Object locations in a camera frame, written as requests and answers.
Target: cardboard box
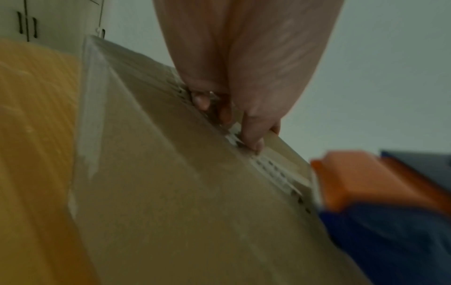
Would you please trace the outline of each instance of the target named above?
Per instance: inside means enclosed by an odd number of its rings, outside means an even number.
[[[173,69],[97,38],[82,80],[73,213],[102,284],[367,283],[308,213],[309,165],[277,136],[240,147]]]

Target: skin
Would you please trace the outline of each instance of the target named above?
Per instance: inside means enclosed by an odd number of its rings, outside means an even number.
[[[241,139],[263,135],[299,99],[326,48],[343,0],[154,0],[169,53],[200,110],[244,112]]]

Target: cabinet handle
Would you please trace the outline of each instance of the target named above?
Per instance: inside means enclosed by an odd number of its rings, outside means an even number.
[[[23,27],[22,27],[22,13],[19,11],[17,12],[17,16],[19,17],[19,33],[23,34]]]
[[[33,17],[33,25],[34,25],[34,38],[37,39],[38,38],[38,20]]]

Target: blue fabric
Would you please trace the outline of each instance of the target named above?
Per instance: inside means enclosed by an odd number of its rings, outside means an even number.
[[[320,213],[331,239],[374,285],[451,284],[451,220],[413,208],[357,204]]]

